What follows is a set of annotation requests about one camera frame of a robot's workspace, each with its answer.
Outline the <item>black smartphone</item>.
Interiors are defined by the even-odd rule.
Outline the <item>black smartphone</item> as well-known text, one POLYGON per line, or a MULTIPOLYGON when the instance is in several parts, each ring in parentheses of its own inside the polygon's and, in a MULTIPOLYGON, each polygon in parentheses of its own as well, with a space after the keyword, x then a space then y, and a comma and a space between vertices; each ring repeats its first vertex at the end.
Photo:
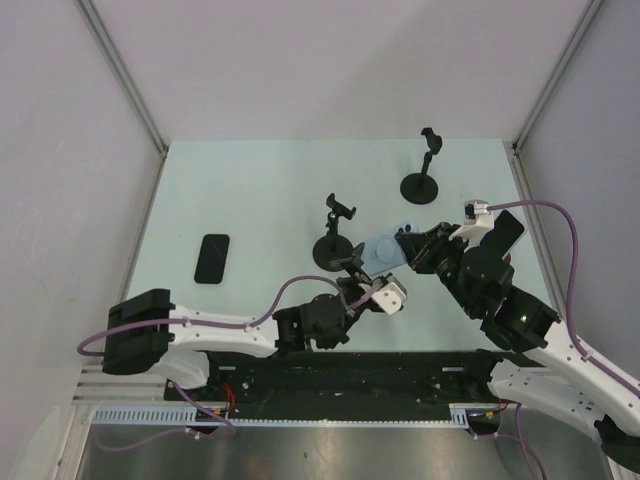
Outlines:
POLYGON ((229 246, 230 237, 227 234, 206 234, 203 237, 194 273, 197 284, 222 283, 229 246))

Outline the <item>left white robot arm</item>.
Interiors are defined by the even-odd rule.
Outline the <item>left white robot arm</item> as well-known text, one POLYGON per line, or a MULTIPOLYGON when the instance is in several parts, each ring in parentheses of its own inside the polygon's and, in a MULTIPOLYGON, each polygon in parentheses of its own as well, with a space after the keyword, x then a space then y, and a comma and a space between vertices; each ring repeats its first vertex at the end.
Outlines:
POLYGON ((374 297, 386 281, 370 278, 358 255, 341 263, 348 275, 333 281, 335 293, 288 308, 272 304, 258 317, 197 312, 172 302, 170 291, 161 288, 127 299, 109 311, 102 371, 153 373, 207 400, 221 387, 212 354, 268 359, 345 344, 362 312, 378 308, 374 297))

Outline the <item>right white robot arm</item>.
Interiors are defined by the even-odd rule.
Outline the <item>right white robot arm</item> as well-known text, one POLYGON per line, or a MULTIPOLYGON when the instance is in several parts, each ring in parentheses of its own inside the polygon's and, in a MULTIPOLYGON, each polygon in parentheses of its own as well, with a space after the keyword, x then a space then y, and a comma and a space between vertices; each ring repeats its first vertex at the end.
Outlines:
POLYGON ((522 354, 566 381, 554 386, 495 362, 491 370, 477 366, 463 373, 461 388, 469 399, 493 394, 528 404, 582 431, 609 459, 638 472, 639 381, 582 341, 567 316, 514 285, 506 258, 523 231, 501 222, 443 222, 427 232, 399 231, 395 238, 409 267, 436 275, 499 349, 522 354))

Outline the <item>black phone stand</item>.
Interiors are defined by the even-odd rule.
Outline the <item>black phone stand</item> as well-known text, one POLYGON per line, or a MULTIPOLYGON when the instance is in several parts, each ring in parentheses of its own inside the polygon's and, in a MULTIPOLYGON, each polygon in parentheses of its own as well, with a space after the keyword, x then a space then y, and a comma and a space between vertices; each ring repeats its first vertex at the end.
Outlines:
POLYGON ((326 206, 330 209, 325 224, 327 231, 315 242, 312 257, 315 264, 322 270, 339 272, 342 269, 339 261, 349 257, 354 249, 351 241, 339 233, 339 220, 341 218, 352 220, 357 209, 348 208, 338 202, 334 193, 330 193, 326 198, 326 206))
POLYGON ((415 205, 427 205, 432 203, 439 193, 436 180, 428 174, 430 164, 435 156, 440 153, 443 139, 437 135, 431 127, 425 127, 421 135, 427 143, 427 151, 424 154, 421 171, 407 175, 401 182, 400 193, 409 203, 415 205))

